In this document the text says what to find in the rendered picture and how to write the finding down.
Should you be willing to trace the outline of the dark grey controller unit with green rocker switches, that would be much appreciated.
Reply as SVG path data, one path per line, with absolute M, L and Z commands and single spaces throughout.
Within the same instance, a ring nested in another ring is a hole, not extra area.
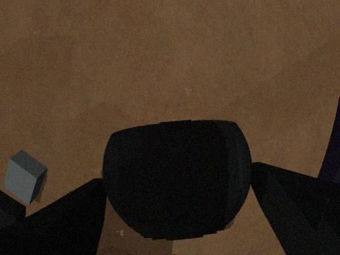
M 246 137 L 235 122 L 184 120 L 111 134 L 103 159 L 108 200 L 144 238 L 167 241 L 223 230 L 252 179 Z

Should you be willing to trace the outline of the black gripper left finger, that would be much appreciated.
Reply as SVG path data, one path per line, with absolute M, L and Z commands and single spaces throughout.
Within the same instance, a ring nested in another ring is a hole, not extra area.
M 0 229 L 0 255 L 96 255 L 106 201 L 103 179 L 91 179 Z

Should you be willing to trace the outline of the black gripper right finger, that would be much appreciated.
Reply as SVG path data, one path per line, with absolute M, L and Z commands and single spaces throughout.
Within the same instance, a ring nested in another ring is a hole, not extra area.
M 340 183 L 252 162 L 250 185 L 286 255 L 340 255 Z

